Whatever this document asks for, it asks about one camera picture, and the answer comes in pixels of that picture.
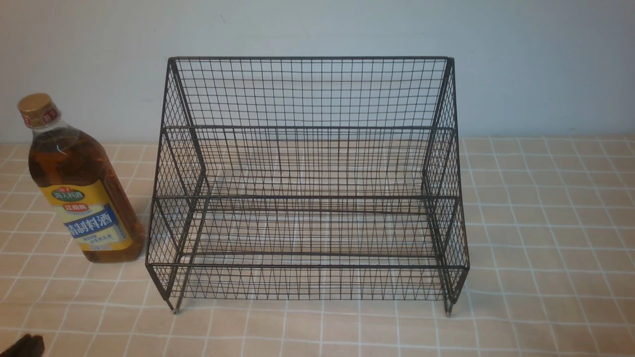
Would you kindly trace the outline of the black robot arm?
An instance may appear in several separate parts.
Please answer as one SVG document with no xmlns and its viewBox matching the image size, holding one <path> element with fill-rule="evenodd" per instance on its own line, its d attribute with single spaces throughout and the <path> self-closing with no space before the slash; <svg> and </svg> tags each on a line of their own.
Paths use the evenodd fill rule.
<svg viewBox="0 0 635 357">
<path fill-rule="evenodd" d="M 1 357 L 43 357 L 45 341 L 41 335 L 23 335 L 16 343 L 3 351 Z"/>
</svg>

